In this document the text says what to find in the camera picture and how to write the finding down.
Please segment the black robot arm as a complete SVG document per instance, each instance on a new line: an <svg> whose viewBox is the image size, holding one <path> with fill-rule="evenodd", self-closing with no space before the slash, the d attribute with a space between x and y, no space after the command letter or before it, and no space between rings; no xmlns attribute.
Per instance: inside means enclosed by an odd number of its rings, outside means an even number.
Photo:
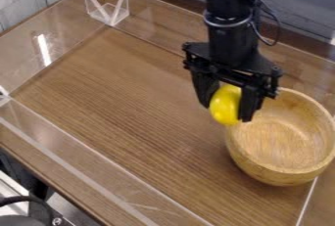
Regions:
<svg viewBox="0 0 335 226"><path fill-rule="evenodd" d="M191 71L199 102L209 106L223 82L242 89L238 118L250 122L263 101L279 91L280 69L260 54L263 0L205 0L205 42L187 42L184 67Z"/></svg>

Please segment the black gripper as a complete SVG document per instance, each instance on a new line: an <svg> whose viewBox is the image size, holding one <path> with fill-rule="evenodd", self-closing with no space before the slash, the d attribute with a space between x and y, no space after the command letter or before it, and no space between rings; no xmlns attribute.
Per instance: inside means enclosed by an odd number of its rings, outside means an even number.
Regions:
<svg viewBox="0 0 335 226"><path fill-rule="evenodd" d="M259 52L259 42L271 45L259 32L259 14L240 19L224 19L204 13L208 28L207 42L187 42L185 69L192 73L196 96L208 109L220 81L243 88L239 119L252 120L264 97L278 95L282 69Z"/></svg>

